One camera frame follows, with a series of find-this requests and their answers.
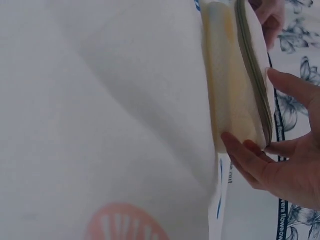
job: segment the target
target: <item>blue stripe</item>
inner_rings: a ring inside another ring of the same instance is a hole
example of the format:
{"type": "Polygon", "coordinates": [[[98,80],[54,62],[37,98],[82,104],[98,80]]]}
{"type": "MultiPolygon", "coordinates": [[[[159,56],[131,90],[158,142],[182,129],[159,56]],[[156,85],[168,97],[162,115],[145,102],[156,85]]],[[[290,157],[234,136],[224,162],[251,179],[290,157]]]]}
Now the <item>blue stripe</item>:
{"type": "Polygon", "coordinates": [[[200,11],[201,11],[201,9],[200,9],[199,0],[194,0],[194,3],[195,3],[195,7],[196,7],[196,9],[200,12],[200,11]]]}
{"type": "MultiPolygon", "coordinates": [[[[269,56],[270,67],[272,68],[271,58],[269,56]]],[[[274,100],[275,100],[275,114],[274,114],[274,121],[275,121],[275,128],[276,128],[276,140],[277,142],[285,141],[285,129],[284,129],[284,122],[281,116],[281,110],[278,101],[278,93],[274,90],[274,100]]],[[[285,157],[278,157],[278,162],[287,161],[285,157]]],[[[287,228],[288,228],[288,202],[282,199],[279,199],[279,207],[278,207],[278,226],[277,226],[277,233],[276,239],[277,240],[285,240],[287,239],[287,228]]]]}

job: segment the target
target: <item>finger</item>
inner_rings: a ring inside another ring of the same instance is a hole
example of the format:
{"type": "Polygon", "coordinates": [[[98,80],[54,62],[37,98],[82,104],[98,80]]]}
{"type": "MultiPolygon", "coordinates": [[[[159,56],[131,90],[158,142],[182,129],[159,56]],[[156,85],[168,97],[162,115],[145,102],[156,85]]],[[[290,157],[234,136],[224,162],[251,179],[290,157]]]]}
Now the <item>finger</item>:
{"type": "Polygon", "coordinates": [[[269,154],[291,158],[296,152],[298,141],[299,138],[289,141],[274,142],[270,146],[268,146],[265,151],[269,154]]]}
{"type": "Polygon", "coordinates": [[[235,157],[230,155],[231,162],[233,166],[239,171],[239,173],[244,177],[244,179],[250,184],[250,186],[257,190],[265,190],[265,188],[248,172],[246,172],[243,167],[237,162],[235,157]]]}
{"type": "Polygon", "coordinates": [[[310,103],[320,94],[320,90],[317,86],[291,74],[282,73],[272,68],[270,68],[267,73],[270,81],[277,90],[294,97],[307,109],[309,108],[310,103]]]}
{"type": "Polygon", "coordinates": [[[260,159],[262,159],[263,161],[265,161],[266,163],[270,164],[270,163],[274,163],[275,161],[273,161],[272,159],[270,159],[266,153],[264,151],[261,151],[260,147],[255,144],[253,141],[251,140],[246,140],[243,145],[250,150],[251,152],[253,152],[257,157],[259,157],[260,159]]]}
{"type": "Polygon", "coordinates": [[[275,4],[270,4],[270,1],[263,1],[262,5],[255,11],[261,25],[265,24],[270,16],[274,13],[275,4]]]}
{"type": "Polygon", "coordinates": [[[264,40],[268,50],[271,50],[275,46],[275,40],[278,37],[280,31],[274,28],[266,28],[264,31],[264,40]]]}
{"type": "Polygon", "coordinates": [[[223,133],[221,138],[229,155],[235,157],[243,169],[257,179],[258,182],[264,182],[268,163],[246,149],[232,134],[223,133]]]}

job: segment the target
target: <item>white surface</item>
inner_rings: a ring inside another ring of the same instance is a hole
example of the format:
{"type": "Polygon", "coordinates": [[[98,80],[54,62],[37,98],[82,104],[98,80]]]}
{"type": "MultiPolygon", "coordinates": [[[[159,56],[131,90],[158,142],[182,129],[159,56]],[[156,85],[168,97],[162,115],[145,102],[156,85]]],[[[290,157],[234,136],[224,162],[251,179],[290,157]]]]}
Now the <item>white surface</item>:
{"type": "Polygon", "coordinates": [[[83,239],[113,202],[208,239],[218,168],[194,2],[0,4],[1,239],[83,239]]]}

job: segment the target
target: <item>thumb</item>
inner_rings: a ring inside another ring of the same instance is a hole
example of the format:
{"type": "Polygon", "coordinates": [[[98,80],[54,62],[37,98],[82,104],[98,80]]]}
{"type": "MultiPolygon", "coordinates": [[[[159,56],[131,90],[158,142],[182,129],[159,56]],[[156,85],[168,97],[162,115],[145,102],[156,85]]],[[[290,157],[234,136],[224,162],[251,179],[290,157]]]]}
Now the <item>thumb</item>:
{"type": "Polygon", "coordinates": [[[319,87],[288,73],[278,72],[272,68],[267,74],[275,89],[294,97],[307,109],[310,103],[320,94],[319,87]]]}
{"type": "Polygon", "coordinates": [[[261,25],[265,24],[270,16],[274,13],[275,5],[271,4],[270,1],[263,1],[261,7],[259,7],[255,14],[258,17],[261,25]]]}
{"type": "Polygon", "coordinates": [[[298,141],[300,139],[273,142],[265,151],[269,154],[278,155],[285,158],[291,158],[296,151],[298,141]]]}

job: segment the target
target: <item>white paper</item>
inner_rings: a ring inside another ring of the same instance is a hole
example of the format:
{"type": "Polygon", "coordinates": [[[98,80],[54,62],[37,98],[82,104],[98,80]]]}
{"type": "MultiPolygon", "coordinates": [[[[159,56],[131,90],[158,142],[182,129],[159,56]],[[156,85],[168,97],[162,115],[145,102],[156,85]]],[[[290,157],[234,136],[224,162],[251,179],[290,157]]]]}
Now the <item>white paper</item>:
{"type": "Polygon", "coordinates": [[[134,219],[152,240],[209,239],[199,16],[193,0],[0,3],[1,239],[129,238],[134,219]]]}

